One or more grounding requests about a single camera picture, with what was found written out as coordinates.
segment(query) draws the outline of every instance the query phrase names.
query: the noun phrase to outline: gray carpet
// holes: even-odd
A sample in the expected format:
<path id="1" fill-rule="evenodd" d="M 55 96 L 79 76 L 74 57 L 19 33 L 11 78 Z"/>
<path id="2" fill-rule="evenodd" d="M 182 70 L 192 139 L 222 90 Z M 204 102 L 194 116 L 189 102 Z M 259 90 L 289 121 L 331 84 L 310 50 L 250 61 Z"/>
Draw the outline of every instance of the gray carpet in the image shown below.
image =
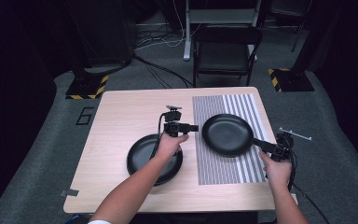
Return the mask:
<path id="1" fill-rule="evenodd" d="M 334 108 L 323 86 L 312 72 L 307 72 L 315 91 L 276 92 L 269 78 L 269 68 L 294 64 L 305 35 L 296 52 L 291 53 L 295 40 L 293 30 L 264 29 L 263 33 L 251 86 L 258 88 L 275 133 L 283 127 L 312 137 L 312 141 L 295 138 L 294 151 L 298 158 L 295 182 L 318 204 L 330 223 L 358 223 L 358 154 L 337 125 Z M 183 49 L 182 42 L 176 48 L 161 44 L 135 53 L 191 80 L 192 62 L 183 61 Z M 185 87 L 179 78 L 157 71 L 173 88 Z M 70 188 L 90 131 L 90 125 L 76 125 L 76 121 L 84 107 L 94 107 L 88 110 L 93 117 L 100 102 L 100 99 L 65 100 L 73 77 L 66 73 L 55 79 L 58 90 L 54 105 L 0 200 L 0 223 L 65 223 L 72 216 L 63 212 L 65 199 L 59 194 Z M 245 79 L 238 82 L 235 77 L 201 76 L 198 84 L 200 87 L 243 86 Z M 141 89 L 162 87 L 145 65 L 135 60 L 110 75 L 105 87 L 106 91 Z M 298 191 L 294 192 L 310 223 L 324 223 L 311 203 Z M 260 222 L 273 218 L 271 211 L 259 213 Z"/>

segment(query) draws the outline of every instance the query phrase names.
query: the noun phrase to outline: person's right arm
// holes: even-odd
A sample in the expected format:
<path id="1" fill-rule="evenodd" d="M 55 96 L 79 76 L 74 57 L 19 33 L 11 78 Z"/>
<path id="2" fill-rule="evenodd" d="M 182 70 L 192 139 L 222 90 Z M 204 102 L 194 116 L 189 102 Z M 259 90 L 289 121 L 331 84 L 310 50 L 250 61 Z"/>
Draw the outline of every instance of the person's right arm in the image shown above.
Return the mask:
<path id="1" fill-rule="evenodd" d="M 265 164 L 264 170 L 268 175 L 269 187 L 274 197 L 278 223 L 308 223 L 287 188 L 287 183 L 289 182 L 290 173 L 292 171 L 292 164 L 288 161 L 273 161 L 263 151 L 260 151 L 258 154 Z"/>

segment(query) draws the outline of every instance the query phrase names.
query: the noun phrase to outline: tabletop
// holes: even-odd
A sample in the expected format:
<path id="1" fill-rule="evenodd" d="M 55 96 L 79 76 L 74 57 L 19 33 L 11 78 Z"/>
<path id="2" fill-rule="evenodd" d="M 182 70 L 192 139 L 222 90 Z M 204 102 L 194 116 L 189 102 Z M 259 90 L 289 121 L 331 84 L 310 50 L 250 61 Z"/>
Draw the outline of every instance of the tabletop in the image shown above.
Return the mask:
<path id="1" fill-rule="evenodd" d="M 142 137 L 157 133 L 158 118 L 168 112 L 166 105 L 181 106 L 181 123 L 197 124 L 197 100 L 208 97 L 245 99 L 248 97 L 258 126 L 266 141 L 275 143 L 269 119 L 258 90 L 253 87 L 107 91 L 92 123 L 71 189 L 77 196 L 67 196 L 67 213 L 94 213 L 104 197 L 129 177 L 126 158 L 131 146 Z M 140 208 L 141 213 L 258 211 L 274 209 L 266 179 L 241 178 L 240 182 L 201 181 L 200 132 L 189 133 L 181 144 L 183 163 L 178 174 L 167 183 L 153 187 Z"/>

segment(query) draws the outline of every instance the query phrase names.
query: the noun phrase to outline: striped placemat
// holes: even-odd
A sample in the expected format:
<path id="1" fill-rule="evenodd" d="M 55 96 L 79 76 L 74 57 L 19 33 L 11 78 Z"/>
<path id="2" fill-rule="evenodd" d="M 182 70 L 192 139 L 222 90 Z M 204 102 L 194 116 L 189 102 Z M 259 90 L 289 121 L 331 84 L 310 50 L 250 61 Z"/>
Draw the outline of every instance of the striped placemat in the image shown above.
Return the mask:
<path id="1" fill-rule="evenodd" d="M 194 96 L 194 123 L 200 126 L 196 135 L 197 166 L 200 185 L 266 182 L 263 162 L 258 157 L 258 147 L 235 157 L 223 157 L 205 144 L 201 130 L 205 121 L 218 114 L 233 114 L 246 120 L 255 138 L 268 141 L 262 125 L 255 98 L 252 94 Z"/>

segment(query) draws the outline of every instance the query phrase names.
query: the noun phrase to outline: person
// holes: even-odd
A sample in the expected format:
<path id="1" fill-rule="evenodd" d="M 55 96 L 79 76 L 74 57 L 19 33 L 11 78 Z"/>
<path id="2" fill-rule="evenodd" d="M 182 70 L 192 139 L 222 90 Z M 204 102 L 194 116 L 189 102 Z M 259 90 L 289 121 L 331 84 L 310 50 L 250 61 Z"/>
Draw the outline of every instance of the person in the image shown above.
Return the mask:
<path id="1" fill-rule="evenodd" d="M 89 224 L 130 223 L 158 180 L 159 174 L 173 154 L 182 150 L 180 144 L 187 139 L 187 134 L 170 137 L 164 133 L 161 136 L 156 156 L 106 196 L 89 220 Z M 308 223 L 287 188 L 291 163 L 273 161 L 262 151 L 259 152 L 259 156 L 265 163 L 264 170 L 268 175 L 279 223 Z"/>

